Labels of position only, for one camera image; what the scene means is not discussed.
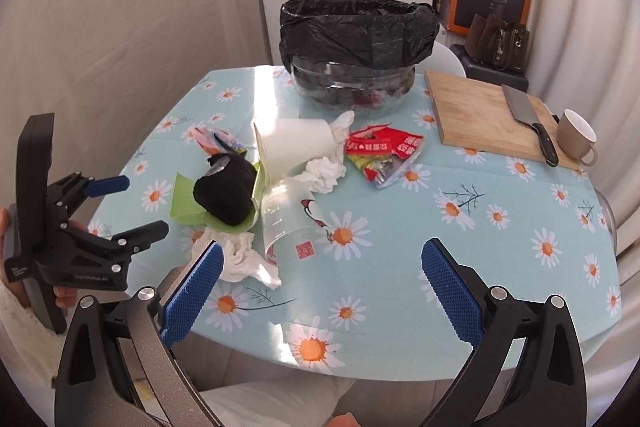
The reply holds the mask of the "white knit sleeve forearm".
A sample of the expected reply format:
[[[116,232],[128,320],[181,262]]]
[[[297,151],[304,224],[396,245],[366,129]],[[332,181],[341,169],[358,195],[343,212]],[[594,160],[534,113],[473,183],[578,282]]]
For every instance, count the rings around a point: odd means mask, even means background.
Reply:
[[[1,284],[1,326],[18,358],[40,383],[51,386],[58,376],[65,335],[44,327],[4,284]]]

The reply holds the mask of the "person's left hand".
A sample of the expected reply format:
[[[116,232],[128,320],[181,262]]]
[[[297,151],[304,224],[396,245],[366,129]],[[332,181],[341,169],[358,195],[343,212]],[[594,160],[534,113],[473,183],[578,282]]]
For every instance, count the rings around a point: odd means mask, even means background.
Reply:
[[[6,236],[6,232],[9,230],[9,226],[11,224],[11,216],[9,213],[9,209],[3,207],[1,209],[1,217],[0,217],[0,248],[3,248],[4,244],[4,236]],[[24,309],[30,308],[32,305],[30,304],[30,300],[26,293],[25,286],[23,282],[13,282],[11,283],[6,277],[6,271],[4,271],[3,262],[0,262],[0,277],[1,282],[6,288],[11,291],[14,297],[21,303],[21,306]],[[78,290],[76,288],[68,288],[68,287],[60,287],[55,286],[53,288],[55,295],[55,303],[61,309],[73,308],[77,303],[77,295]]]

